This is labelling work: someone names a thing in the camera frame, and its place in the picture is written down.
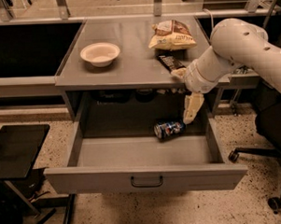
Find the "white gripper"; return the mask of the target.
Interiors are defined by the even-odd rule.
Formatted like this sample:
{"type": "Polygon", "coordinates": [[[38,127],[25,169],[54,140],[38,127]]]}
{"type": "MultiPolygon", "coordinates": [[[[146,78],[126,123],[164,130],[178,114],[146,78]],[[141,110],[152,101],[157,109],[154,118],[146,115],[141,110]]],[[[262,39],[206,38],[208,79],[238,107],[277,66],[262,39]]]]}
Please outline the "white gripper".
{"type": "Polygon", "coordinates": [[[192,92],[185,97],[183,117],[185,124],[191,124],[204,103],[203,93],[208,93],[218,84],[221,76],[219,61],[199,58],[187,68],[174,69],[171,75],[180,80],[184,79],[186,88],[192,92]]]}

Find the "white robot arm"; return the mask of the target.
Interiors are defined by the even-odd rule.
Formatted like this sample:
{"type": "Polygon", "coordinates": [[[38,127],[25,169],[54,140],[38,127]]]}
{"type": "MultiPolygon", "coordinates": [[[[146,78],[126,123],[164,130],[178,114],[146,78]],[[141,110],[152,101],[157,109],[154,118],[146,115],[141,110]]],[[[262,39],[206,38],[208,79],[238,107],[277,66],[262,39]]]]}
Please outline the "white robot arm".
{"type": "Polygon", "coordinates": [[[188,67],[172,72],[191,92],[185,98],[183,122],[192,123],[204,95],[243,65],[281,93],[281,48],[269,43],[266,31],[257,25],[236,18],[220,21],[212,30],[209,48],[188,67]]]}

